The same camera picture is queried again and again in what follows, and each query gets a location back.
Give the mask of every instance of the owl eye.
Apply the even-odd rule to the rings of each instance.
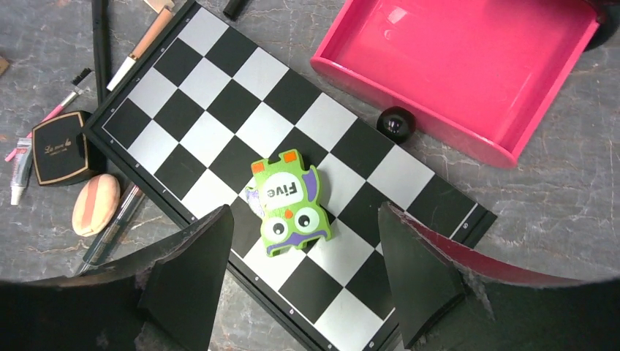
[[[314,232],[319,221],[319,213],[314,208],[304,207],[295,214],[295,226],[305,234]]]
[[[271,217],[267,219],[264,228],[267,239],[276,244],[281,243],[288,237],[289,226],[282,218]]]

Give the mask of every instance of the owl eraser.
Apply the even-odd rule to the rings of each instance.
[[[268,159],[253,162],[252,174],[256,187],[246,188],[246,199],[262,219],[260,236],[267,256],[331,239],[328,216],[319,204],[319,173],[313,165],[305,170],[297,150],[281,153],[280,160],[271,164]]]

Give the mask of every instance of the gold trim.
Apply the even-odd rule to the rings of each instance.
[[[36,138],[34,137],[35,132],[39,128],[44,127],[48,125],[49,123],[57,121],[61,118],[71,117],[74,115],[76,115],[78,121],[80,121],[80,127],[84,127],[84,120],[83,120],[82,113],[75,111],[75,112],[65,113],[64,115],[56,116],[54,118],[50,118],[47,121],[37,125],[35,128],[32,129],[32,156],[33,156],[32,159],[34,160],[34,171],[37,174],[37,180],[39,181],[40,185],[46,185],[46,184],[51,184],[51,183],[55,183],[59,181],[64,181],[88,169],[88,143],[86,142],[86,136],[84,135],[84,133],[82,133],[82,138],[84,140],[84,162],[85,162],[85,166],[83,168],[80,168],[79,170],[76,170],[75,172],[69,175],[65,175],[65,176],[62,176],[56,179],[50,179],[49,181],[42,181],[41,175],[39,174],[39,165],[37,165],[37,146],[34,145],[34,141],[36,140]]]

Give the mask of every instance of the black compact case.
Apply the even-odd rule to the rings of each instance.
[[[105,171],[105,157],[82,133],[90,113],[56,116],[32,129],[34,171],[41,186],[69,185]]]

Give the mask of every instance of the pink brush handle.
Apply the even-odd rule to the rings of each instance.
[[[63,108],[64,108],[64,106],[63,106],[63,105],[58,105],[58,106],[56,106],[56,108],[54,108],[54,109],[52,110],[52,112],[50,112],[50,113],[49,113],[49,114],[48,114],[48,115],[47,115],[47,116],[43,119],[43,121],[41,121],[41,123],[43,123],[43,122],[47,121],[47,120],[48,120],[48,119],[50,119],[50,118],[54,118],[54,117],[56,117],[56,116],[57,116],[57,115],[58,115],[58,114],[62,111],[62,109],[63,109]],[[27,137],[32,137],[32,132],[28,133],[28,136],[27,136]],[[10,162],[10,161],[13,159],[13,157],[15,157],[15,154],[16,154],[17,152],[18,152],[18,150],[17,150],[16,148],[14,148],[14,149],[13,149],[13,151],[11,151],[11,153],[9,154],[9,156],[7,156],[7,158],[6,158],[6,159],[4,159],[4,161],[6,161],[6,162]]]

